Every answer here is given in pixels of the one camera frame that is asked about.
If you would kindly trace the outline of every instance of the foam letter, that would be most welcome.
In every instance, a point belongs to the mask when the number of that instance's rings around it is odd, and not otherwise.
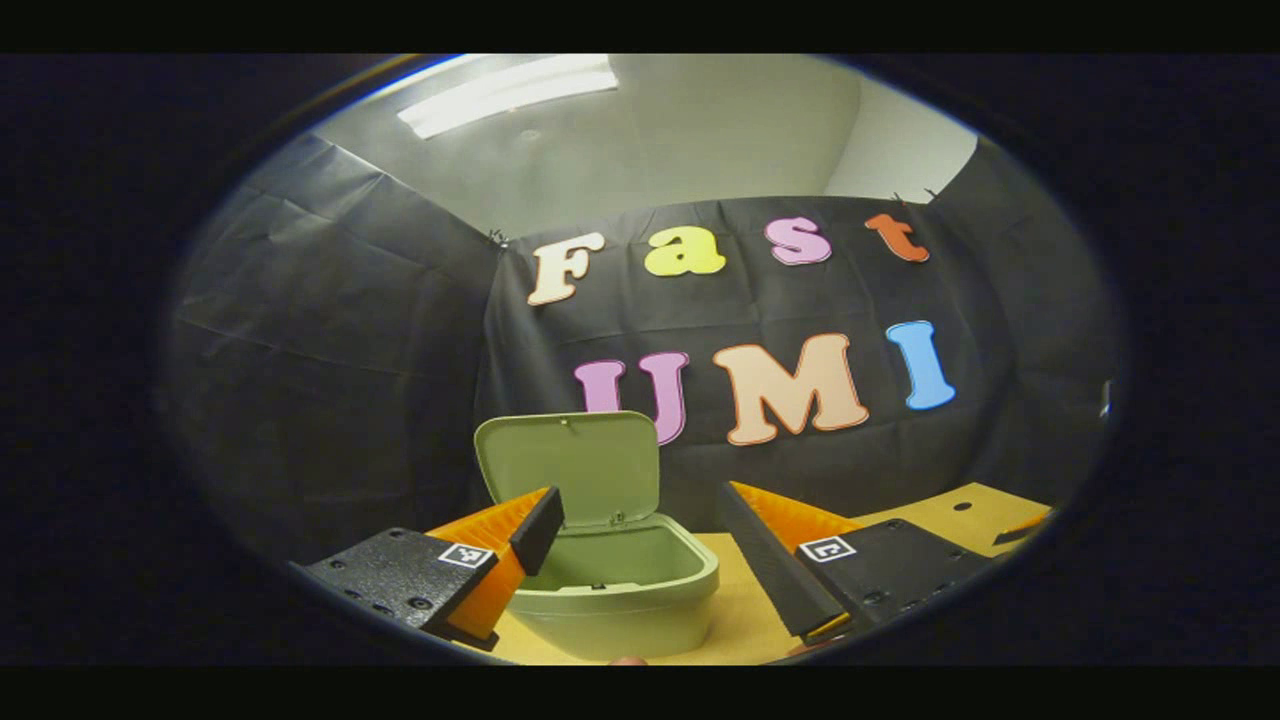
[[[586,400],[588,413],[617,413],[620,410],[618,378],[626,372],[627,366],[620,360],[586,363],[573,370],[573,377],[582,383],[582,397]]]
[[[728,260],[716,249],[716,236],[707,228],[685,225],[653,233],[644,268],[659,277],[718,273]]]
[[[640,359],[640,369],[653,379],[653,400],[657,409],[654,429],[658,445],[680,437],[685,430],[685,396],[680,386],[680,369],[689,364],[684,352],[655,352]],[[618,378],[627,372],[620,360],[599,360],[579,365],[573,377],[582,383],[582,396],[588,413],[617,413],[622,404]]]
[[[938,363],[938,351],[933,347],[933,325],[925,320],[901,323],[884,331],[884,337],[897,345],[906,361],[906,372],[911,375],[911,395],[906,406],[911,410],[928,410],[951,402],[956,388],[947,384]]]
[[[534,256],[538,258],[538,284],[529,295],[529,304],[547,305],[572,296],[575,288],[564,282],[564,273],[573,273],[576,279],[582,279],[590,263],[585,251],[603,247],[604,236],[593,232],[534,250]]]
[[[689,364],[684,352],[657,352],[640,359],[640,369],[653,378],[653,401],[658,416],[658,445],[680,437],[685,430],[685,396],[680,387],[680,369]]]
[[[884,245],[893,255],[910,263],[923,263],[929,259],[928,250],[911,245],[911,241],[906,238],[906,233],[911,232],[911,225],[881,214],[867,220],[867,227],[881,233],[881,238],[884,240]]]
[[[817,234],[808,218],[781,218],[764,227],[764,237],[776,245],[773,256],[783,265],[808,265],[831,258],[831,243]]]
[[[818,398],[818,414],[813,427],[819,430],[865,421],[870,413],[858,401],[845,360],[847,347],[849,338],[842,334],[810,337],[800,351],[795,375],[759,345],[739,345],[717,352],[712,361],[728,372],[737,413],[737,427],[730,430],[728,441],[758,445],[777,437],[778,429],[764,418],[765,402],[791,434],[804,429],[814,397]]]

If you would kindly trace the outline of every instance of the fluorescent light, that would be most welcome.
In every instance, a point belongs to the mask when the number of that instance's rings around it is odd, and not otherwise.
[[[617,86],[608,55],[556,55],[447,90],[397,117],[426,140],[507,110]]]

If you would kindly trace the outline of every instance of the cardboard surface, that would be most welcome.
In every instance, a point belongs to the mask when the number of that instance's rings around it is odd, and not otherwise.
[[[956,510],[961,503],[969,506]],[[995,557],[1025,542],[995,547],[992,541],[997,534],[1047,510],[1038,502],[970,483],[920,502],[852,520],[873,525],[901,518],[982,556]],[[695,537],[721,561],[721,587],[712,596],[712,625],[707,642],[692,652],[645,660],[650,665],[760,665],[781,660],[799,648],[800,639],[791,637],[782,625],[733,537],[728,533],[696,533]],[[577,660],[547,644],[509,612],[498,621],[497,633],[502,641],[489,653],[494,657],[524,665],[599,665]]]

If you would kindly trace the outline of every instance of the bin lid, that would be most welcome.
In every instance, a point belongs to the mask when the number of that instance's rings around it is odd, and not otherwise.
[[[475,443],[497,502],[556,486],[570,528],[609,527],[658,509],[658,430],[640,413],[494,418],[476,428]]]

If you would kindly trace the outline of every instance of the peach letter m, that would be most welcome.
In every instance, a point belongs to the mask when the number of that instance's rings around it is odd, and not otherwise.
[[[728,372],[733,384],[737,427],[728,433],[733,445],[759,445],[778,436],[778,428],[764,416],[764,405],[791,434],[800,434],[809,419],[814,398],[818,414],[813,427],[837,430],[864,423],[870,416],[858,401],[854,378],[849,373],[842,334],[818,334],[805,341],[800,363],[792,375],[759,345],[726,347],[712,361]]]

